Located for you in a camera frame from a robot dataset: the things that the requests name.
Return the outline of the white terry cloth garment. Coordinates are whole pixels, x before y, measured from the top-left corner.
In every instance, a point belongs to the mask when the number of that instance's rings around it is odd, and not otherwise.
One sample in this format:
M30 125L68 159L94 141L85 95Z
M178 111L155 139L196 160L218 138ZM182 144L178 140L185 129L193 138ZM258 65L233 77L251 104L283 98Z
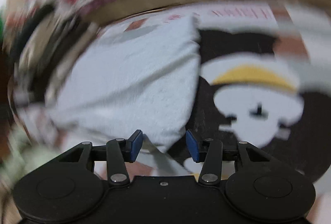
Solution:
M54 106L59 128L127 138L140 129L166 152L185 132L199 80L199 31L189 15L106 33L72 68Z

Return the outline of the checkered cartoon monkey rug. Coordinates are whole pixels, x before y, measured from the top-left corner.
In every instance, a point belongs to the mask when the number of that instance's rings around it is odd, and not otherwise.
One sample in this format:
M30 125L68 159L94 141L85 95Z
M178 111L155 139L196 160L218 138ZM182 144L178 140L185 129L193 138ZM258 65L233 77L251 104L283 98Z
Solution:
M73 142L64 139L59 156L14 186L22 223L307 223L330 168L330 69L311 65L308 47L329 42L330 30L310 10L290 8L282 19L266 4L214 2L140 16L104 35L189 15L200 67L183 136L161 152L143 133L136 161L125 163L130 184L109 185L106 161L90 154L116 138L50 118L50 132L65 130ZM41 102L49 117L58 94ZM188 130L237 146L237 171L218 185L198 183L203 164L186 147Z

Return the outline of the grey folded garments stack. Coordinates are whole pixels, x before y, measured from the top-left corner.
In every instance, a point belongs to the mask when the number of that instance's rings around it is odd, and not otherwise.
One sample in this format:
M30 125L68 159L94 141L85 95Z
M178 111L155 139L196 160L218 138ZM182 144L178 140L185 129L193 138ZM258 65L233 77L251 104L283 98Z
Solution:
M62 18L46 4L30 15L15 37L9 60L16 94L30 102L52 102L75 62L95 39L96 23L74 14Z

